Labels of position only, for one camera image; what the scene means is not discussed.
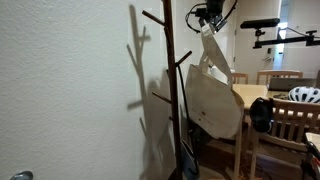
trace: black bag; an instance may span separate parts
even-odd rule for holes
[[[250,107],[250,118],[257,132],[267,133],[271,130],[273,99],[257,98]]]

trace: white helmet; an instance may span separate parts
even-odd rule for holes
[[[291,101],[320,103],[320,89],[313,87],[295,87],[289,92]]]

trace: tote bag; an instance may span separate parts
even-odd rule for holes
[[[201,33],[204,52],[199,65],[190,65],[185,88],[190,118],[212,137],[230,139],[238,131],[244,103],[232,90],[230,68],[210,25],[205,25]],[[208,74],[209,63],[226,75],[227,82]]]

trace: coat rack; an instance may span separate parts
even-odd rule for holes
[[[177,91],[177,75],[176,67],[179,66],[188,56],[191,55],[189,51],[184,57],[182,57],[177,63],[175,62],[174,54],[174,38],[172,27],[172,8],[170,0],[162,0],[165,20],[162,21],[146,11],[142,11],[142,14],[150,18],[151,20],[162,25],[164,28],[166,41],[167,41],[167,56],[168,56],[168,76],[170,82],[170,96],[171,100],[163,97],[155,92],[153,95],[164,100],[171,105],[172,117],[169,117],[173,122],[173,135],[176,157],[176,169],[172,172],[169,179],[182,180],[182,157],[181,157],[181,140],[180,140],[180,124],[179,124],[179,105],[178,105],[178,91]]]

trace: chair back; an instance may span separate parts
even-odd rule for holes
[[[233,84],[240,84],[240,79],[244,79],[244,83],[248,84],[248,74],[245,73],[232,73]]]
[[[261,76],[265,76],[265,84],[269,84],[271,77],[281,77],[281,78],[298,77],[298,78],[302,78],[303,72],[301,72],[301,71],[291,71],[291,70],[285,70],[285,71],[263,70],[263,71],[259,71],[257,73],[257,82],[256,82],[256,84],[260,83],[260,77]]]
[[[272,129],[260,139],[288,149],[306,152],[305,132],[320,132],[320,104],[274,99]]]

